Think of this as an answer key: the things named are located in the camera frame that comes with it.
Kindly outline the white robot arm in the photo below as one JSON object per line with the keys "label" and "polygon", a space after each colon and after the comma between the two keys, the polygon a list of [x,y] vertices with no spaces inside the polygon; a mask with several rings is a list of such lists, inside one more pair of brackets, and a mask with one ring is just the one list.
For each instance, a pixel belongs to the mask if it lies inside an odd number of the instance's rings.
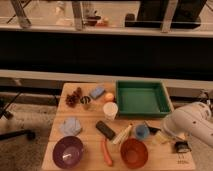
{"label": "white robot arm", "polygon": [[165,144],[181,141],[179,135],[187,133],[213,148],[211,118],[211,108],[202,102],[193,102],[176,108],[162,119],[160,129],[154,134],[153,142]]}

